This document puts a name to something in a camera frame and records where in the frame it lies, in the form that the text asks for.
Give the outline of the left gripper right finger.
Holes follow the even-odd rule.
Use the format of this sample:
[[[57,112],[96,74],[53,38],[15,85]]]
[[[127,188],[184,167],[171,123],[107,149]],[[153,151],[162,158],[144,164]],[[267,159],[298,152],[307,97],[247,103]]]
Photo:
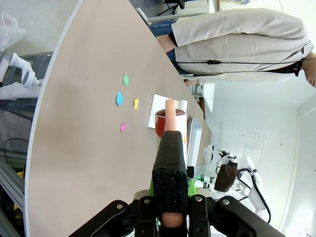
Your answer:
[[[282,237],[277,229],[231,196],[218,201],[197,193],[188,182],[189,236],[211,237],[211,228],[227,237]]]

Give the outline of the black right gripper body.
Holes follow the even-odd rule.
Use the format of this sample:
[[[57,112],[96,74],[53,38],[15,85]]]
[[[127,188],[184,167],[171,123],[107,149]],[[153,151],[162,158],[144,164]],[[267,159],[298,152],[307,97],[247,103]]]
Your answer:
[[[232,166],[236,170],[236,172],[237,172],[237,179],[240,179],[241,178],[241,173],[238,170],[238,163],[237,163],[236,158],[231,158],[230,161],[228,162],[228,165]]]

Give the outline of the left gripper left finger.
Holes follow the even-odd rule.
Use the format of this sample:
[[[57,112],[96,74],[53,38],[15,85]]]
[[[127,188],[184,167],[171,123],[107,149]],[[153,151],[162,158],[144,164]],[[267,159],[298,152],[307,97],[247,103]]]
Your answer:
[[[154,189],[135,194],[132,203],[114,200],[85,224],[74,231],[72,237],[126,237],[133,231],[141,236],[157,234],[155,227]]]

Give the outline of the person's right hand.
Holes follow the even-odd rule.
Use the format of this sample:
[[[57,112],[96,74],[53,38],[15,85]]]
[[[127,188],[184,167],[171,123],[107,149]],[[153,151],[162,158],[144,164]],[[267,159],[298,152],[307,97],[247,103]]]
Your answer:
[[[158,36],[156,37],[156,40],[165,53],[168,53],[177,47],[168,35]]]

